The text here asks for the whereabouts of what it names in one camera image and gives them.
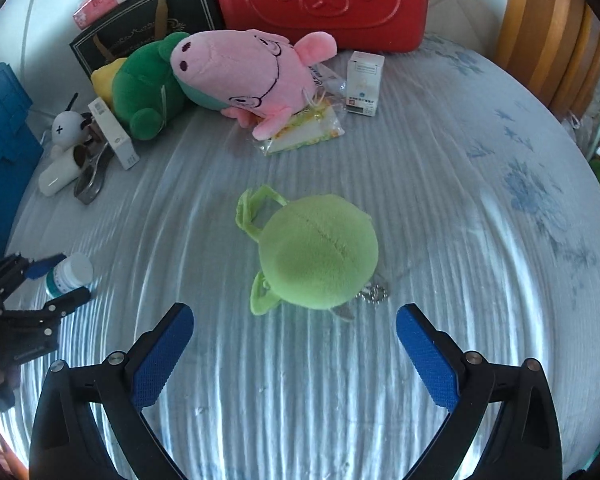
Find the white tile wall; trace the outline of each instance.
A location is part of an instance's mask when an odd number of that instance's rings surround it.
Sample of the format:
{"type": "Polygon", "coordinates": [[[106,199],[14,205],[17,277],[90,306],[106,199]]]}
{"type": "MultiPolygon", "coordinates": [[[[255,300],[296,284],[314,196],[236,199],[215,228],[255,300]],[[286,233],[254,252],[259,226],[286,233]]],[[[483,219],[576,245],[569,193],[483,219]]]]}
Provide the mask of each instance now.
{"type": "MultiPolygon", "coordinates": [[[[0,10],[0,62],[10,63],[34,105],[29,125],[41,134],[74,92],[75,109],[93,98],[89,79],[69,42],[79,30],[72,13],[80,0],[8,0],[0,10]]],[[[491,55],[507,0],[429,0],[427,30],[491,55]]]]}

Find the white round figurine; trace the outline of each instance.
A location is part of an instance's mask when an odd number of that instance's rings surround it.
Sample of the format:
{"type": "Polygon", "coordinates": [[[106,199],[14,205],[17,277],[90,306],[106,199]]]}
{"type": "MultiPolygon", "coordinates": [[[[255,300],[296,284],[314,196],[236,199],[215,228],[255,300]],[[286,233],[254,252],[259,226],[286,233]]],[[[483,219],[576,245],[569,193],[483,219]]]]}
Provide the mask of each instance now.
{"type": "Polygon", "coordinates": [[[80,127],[83,122],[84,118],[78,112],[60,113],[51,127],[53,143],[64,151],[87,140],[87,129],[80,127]]]}

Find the white bottle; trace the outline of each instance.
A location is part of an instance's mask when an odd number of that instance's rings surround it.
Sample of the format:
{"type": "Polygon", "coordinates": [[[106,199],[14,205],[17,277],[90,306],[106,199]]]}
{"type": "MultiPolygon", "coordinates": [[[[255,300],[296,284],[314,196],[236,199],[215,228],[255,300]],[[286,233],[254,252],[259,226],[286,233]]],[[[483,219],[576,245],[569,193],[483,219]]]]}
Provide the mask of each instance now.
{"type": "Polygon", "coordinates": [[[62,260],[46,275],[46,291],[52,298],[62,296],[93,281],[93,266],[81,253],[62,260]]]}

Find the white box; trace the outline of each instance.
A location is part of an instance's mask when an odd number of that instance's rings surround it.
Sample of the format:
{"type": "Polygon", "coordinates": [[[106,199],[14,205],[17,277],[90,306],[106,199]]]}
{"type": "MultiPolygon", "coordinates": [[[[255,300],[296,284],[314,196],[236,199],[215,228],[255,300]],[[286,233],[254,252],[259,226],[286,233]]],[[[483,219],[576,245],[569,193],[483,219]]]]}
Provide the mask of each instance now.
{"type": "Polygon", "coordinates": [[[378,108],[384,56],[354,52],[347,65],[347,111],[373,117],[378,108]]]}
{"type": "Polygon", "coordinates": [[[125,129],[120,125],[107,104],[98,97],[89,104],[89,110],[93,114],[93,119],[98,123],[105,138],[118,156],[120,164],[125,170],[131,168],[140,157],[136,153],[131,142],[131,137],[126,134],[125,129]]]}

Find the blue storage basket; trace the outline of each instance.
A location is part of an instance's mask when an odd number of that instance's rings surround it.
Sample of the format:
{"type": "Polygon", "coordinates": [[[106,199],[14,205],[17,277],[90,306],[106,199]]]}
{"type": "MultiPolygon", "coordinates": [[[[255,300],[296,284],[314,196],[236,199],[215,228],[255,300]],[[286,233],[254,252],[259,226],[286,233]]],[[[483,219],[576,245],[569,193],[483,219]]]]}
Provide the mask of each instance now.
{"type": "Polygon", "coordinates": [[[31,99],[11,67],[0,63],[0,258],[42,146],[25,124],[31,99]]]}

